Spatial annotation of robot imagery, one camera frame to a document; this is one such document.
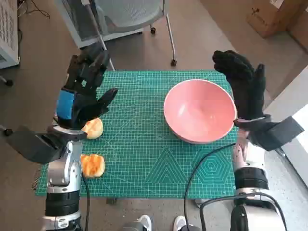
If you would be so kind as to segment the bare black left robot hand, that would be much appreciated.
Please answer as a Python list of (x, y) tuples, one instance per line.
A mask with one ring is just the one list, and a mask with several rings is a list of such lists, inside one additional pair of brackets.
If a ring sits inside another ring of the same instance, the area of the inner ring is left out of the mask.
[(103, 82), (109, 60), (108, 51), (99, 43), (83, 47), (79, 55), (72, 56), (56, 105), (59, 126), (81, 130), (87, 122), (109, 111), (108, 105), (118, 89), (111, 88), (97, 98), (97, 88)]

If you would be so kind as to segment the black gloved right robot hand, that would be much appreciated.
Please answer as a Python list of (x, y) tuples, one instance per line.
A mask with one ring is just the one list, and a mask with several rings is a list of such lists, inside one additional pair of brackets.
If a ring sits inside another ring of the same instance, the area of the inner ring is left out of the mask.
[(231, 86), (237, 116), (244, 120), (264, 117), (265, 66), (253, 68), (244, 56), (232, 51), (214, 51), (214, 69), (225, 75)]

